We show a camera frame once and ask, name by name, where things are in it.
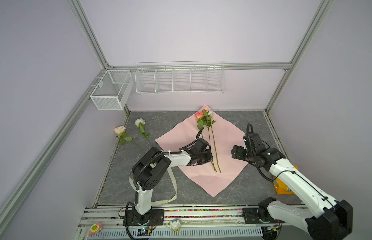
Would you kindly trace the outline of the white fake rose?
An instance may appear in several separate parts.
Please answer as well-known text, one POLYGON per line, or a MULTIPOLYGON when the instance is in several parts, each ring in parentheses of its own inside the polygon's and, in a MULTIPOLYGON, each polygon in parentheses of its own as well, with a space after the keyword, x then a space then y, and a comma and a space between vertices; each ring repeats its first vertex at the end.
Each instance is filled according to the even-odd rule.
POLYGON ((151 145, 151 147, 153 147, 154 145, 152 144, 152 142, 150 141, 150 134, 147 133, 146 131, 146 128, 145 128, 145 125, 146 125, 146 121, 142 118, 140 119, 136 119, 134 121, 134 124, 135 126, 139 129, 139 132, 140 134, 145 138, 145 140, 151 145))
POLYGON ((212 136, 213 136, 215 153, 216 153, 217 167, 219 169, 219 172, 221 173, 222 170, 221 170, 221 167, 220 167, 220 164, 219 164, 218 148, 217 148, 217 143, 216 143, 216 138, 215 138, 215 132, 214 132, 214 128, 213 128, 214 123, 216 121, 214 120, 213 116, 214 116, 213 111, 212 110, 207 110, 207 125, 211 129, 211 133, 212 133, 212 136))

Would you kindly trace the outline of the cream fake rose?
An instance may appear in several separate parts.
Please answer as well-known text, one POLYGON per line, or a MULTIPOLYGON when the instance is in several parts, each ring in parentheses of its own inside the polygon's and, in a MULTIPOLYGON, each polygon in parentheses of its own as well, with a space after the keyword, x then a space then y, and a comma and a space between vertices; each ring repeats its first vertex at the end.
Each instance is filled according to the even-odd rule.
POLYGON ((118 126, 114 128, 114 132, 117 135, 116 137, 119 139, 118 144, 124 145, 126 143, 134 144, 142 153, 144 152, 143 149, 134 141, 134 139, 127 134, 125 126, 118 126))

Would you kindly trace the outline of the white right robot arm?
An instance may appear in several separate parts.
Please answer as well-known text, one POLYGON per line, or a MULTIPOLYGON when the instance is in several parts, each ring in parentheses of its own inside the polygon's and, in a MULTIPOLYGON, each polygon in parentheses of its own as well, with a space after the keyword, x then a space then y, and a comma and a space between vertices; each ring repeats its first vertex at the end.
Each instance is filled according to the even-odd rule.
POLYGON ((354 209, 347 201, 338 201, 318 188, 300 173, 285 156, 275 148, 256 154, 244 147, 234 146, 232 158, 265 168, 281 180, 305 204, 299 209, 283 204, 275 198, 267 198, 258 204, 258 210, 243 210, 245 220, 262 223, 282 221, 308 233, 314 240, 343 240, 353 231, 354 209))

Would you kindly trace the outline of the white mesh box basket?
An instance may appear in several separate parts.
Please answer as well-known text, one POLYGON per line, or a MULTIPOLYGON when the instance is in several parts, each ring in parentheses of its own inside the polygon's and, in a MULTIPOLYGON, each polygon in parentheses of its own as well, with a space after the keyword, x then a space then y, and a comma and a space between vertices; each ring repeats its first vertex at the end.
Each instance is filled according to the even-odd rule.
POLYGON ((133 86, 130 71, 106 70, 90 97, 100 111, 123 111, 133 86))

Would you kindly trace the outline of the white crumpled toy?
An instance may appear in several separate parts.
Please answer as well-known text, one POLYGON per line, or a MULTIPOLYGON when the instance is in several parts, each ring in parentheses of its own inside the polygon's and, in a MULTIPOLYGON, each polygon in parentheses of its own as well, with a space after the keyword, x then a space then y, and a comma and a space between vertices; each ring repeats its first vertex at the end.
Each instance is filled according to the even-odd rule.
POLYGON ((178 219, 173 219, 170 223, 169 223, 169 228, 172 232, 179 232, 180 229, 181 229, 181 222, 180 220, 178 219))

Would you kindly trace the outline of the aluminium enclosure frame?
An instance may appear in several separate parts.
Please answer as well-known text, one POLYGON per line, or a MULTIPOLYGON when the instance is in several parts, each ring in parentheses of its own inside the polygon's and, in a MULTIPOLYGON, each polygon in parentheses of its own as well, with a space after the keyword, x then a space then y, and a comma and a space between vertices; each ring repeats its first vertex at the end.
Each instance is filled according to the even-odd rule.
MULTIPOLYGON (((108 62, 289 60, 319 1, 84 1, 108 62)), ((0 207, 101 67, 66 1, 0 1, 0 207)), ((105 163, 57 157, 4 234, 68 239, 105 163)))

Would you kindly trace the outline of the yellow snack bag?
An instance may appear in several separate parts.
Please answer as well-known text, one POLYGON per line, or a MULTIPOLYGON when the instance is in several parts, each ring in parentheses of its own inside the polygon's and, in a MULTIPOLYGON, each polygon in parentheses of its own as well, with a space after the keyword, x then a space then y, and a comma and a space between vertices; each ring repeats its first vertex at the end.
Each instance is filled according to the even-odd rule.
POLYGON ((295 195, 295 193, 280 178, 274 180, 274 188, 277 195, 295 195))

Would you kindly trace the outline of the red pink fake rose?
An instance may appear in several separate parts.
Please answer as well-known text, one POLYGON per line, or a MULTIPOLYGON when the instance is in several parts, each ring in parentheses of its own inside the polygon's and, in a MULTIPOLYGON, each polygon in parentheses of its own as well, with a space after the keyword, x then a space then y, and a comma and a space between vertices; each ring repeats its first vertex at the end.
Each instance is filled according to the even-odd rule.
POLYGON ((197 120, 197 127, 199 130, 202 128, 206 127, 208 131, 208 140, 209 144, 211 145, 211 133, 210 133, 210 128, 207 125, 207 119, 203 117, 203 114, 201 110, 195 114, 195 118, 197 120))

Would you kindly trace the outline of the front rail base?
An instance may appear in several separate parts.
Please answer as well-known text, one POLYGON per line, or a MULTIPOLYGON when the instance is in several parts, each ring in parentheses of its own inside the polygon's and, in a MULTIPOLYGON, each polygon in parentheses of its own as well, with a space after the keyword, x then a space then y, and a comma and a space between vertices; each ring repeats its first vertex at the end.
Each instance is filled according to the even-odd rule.
POLYGON ((153 207, 158 215, 146 225, 125 225, 125 206, 101 206, 85 209, 75 233, 76 240, 168 240, 168 239, 233 239, 236 237, 278 239, 281 231, 292 225, 282 221, 262 223, 245 220, 244 209, 257 211, 254 205, 164 205, 153 207), (179 232, 172 232, 169 223, 181 222, 179 232), (103 229, 89 237, 90 227, 101 222, 103 229))

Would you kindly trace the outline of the pink purple wrapping paper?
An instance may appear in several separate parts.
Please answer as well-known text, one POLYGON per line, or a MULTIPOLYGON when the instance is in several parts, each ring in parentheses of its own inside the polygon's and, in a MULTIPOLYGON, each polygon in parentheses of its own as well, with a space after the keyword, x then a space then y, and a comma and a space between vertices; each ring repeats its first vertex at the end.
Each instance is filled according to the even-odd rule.
MULTIPOLYGON (((226 121, 214 113, 214 132, 218 148, 219 172, 216 162, 213 136, 211 133, 211 146, 214 164, 208 163, 195 167, 179 167, 179 169, 194 183, 199 185, 210 196, 215 197, 234 181, 247 165, 246 162, 232 158, 231 150, 234 145, 243 144, 245 133, 234 124, 226 121)), ((195 116, 190 116, 177 124, 169 132, 156 139, 157 144, 165 151, 177 151, 180 147, 191 143, 198 132, 195 116)), ((203 131, 203 137, 208 141, 208 131, 203 131)))

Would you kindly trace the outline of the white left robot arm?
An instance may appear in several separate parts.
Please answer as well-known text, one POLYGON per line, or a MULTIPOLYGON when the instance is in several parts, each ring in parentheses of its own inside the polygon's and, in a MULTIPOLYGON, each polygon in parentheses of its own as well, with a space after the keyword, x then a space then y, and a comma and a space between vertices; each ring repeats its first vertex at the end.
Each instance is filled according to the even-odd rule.
POLYGON ((152 194, 166 172, 173 167, 204 165, 213 160, 209 144, 195 144, 178 151, 160 151, 151 148, 132 168, 129 182, 135 190, 135 200, 125 210, 125 225, 146 225, 153 213, 152 194))

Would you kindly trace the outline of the pink green round toy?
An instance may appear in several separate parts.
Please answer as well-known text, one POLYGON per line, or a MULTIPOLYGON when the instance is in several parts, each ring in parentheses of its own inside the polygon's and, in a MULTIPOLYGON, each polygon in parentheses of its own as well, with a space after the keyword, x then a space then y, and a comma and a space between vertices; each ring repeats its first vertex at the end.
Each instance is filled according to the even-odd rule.
POLYGON ((103 224, 101 222, 93 224, 90 227, 89 237, 96 235, 97 233, 101 232, 103 229, 103 224))

